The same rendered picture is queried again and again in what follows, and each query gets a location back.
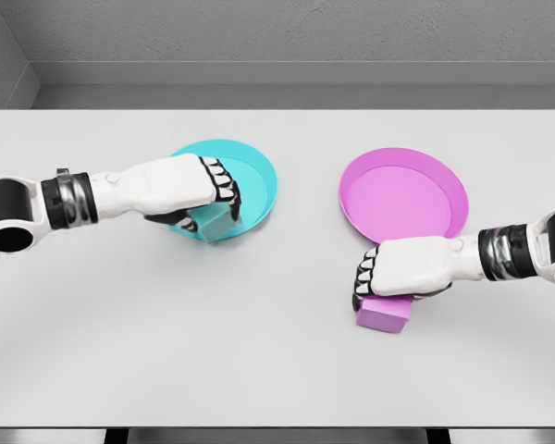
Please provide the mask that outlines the pink plate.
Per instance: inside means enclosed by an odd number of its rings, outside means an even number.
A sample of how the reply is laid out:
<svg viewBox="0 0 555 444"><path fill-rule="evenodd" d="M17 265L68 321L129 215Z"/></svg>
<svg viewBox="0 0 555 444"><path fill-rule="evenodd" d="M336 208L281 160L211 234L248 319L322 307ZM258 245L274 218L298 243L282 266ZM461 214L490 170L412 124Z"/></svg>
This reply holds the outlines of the pink plate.
<svg viewBox="0 0 555 444"><path fill-rule="evenodd" d="M469 200L459 177L435 157L379 148L353 159L339 180L339 204L365 238L387 240L460 234Z"/></svg>

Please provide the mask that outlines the pink block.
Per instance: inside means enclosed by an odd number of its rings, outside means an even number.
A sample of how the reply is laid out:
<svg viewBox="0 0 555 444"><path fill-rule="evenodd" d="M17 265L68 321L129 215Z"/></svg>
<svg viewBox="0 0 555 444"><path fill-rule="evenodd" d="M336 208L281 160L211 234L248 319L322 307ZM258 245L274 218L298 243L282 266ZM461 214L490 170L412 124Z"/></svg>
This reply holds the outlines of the pink block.
<svg viewBox="0 0 555 444"><path fill-rule="evenodd" d="M375 330L400 333L411 317L413 297L364 297L356 314L356 325Z"/></svg>

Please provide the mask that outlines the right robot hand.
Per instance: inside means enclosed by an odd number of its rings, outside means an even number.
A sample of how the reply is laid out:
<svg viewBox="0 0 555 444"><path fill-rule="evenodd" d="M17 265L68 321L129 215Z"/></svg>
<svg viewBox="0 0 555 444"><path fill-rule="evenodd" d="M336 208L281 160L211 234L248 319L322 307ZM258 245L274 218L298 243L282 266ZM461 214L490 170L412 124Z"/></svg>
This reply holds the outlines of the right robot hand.
<svg viewBox="0 0 555 444"><path fill-rule="evenodd" d="M423 300L448 290L450 246L449 239L429 236L385 240L368 250L356 268L352 309L359 311L369 297Z"/></svg>

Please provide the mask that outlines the cyan block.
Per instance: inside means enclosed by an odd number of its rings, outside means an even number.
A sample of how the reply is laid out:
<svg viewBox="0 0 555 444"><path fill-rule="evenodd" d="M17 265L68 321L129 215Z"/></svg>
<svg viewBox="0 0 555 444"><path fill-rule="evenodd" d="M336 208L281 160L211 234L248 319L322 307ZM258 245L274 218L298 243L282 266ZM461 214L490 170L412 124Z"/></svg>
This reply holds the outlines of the cyan block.
<svg viewBox="0 0 555 444"><path fill-rule="evenodd" d="M197 225L197 236L208 243L223 239L241 224L241 219L232 217L228 203L210 203L191 209L191 217Z"/></svg>

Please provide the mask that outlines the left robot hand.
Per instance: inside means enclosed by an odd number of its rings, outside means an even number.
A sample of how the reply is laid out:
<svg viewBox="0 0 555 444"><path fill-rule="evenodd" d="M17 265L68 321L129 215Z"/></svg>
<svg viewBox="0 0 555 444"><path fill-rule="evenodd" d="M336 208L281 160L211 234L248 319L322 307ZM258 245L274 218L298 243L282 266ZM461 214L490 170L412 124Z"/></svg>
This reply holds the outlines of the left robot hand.
<svg viewBox="0 0 555 444"><path fill-rule="evenodd" d="M138 191L137 210L153 222L175 225L190 233L199 225L191 210L209 204L227 204L229 216L241 215L237 181L217 158L181 154L140 166L145 187Z"/></svg>

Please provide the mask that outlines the cyan plate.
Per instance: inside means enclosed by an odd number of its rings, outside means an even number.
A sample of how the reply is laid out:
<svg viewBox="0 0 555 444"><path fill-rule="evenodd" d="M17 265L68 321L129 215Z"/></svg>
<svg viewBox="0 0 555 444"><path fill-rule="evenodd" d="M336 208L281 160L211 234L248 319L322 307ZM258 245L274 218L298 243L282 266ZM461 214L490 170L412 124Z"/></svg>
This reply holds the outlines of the cyan plate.
<svg viewBox="0 0 555 444"><path fill-rule="evenodd" d="M273 164L260 151L249 144L228 139L204 140L179 149L174 156L196 154L214 157L223 164L240 187L241 223L223 239L243 234L258 225L272 210L278 195L278 176ZM200 239L178 226L173 231L192 239Z"/></svg>

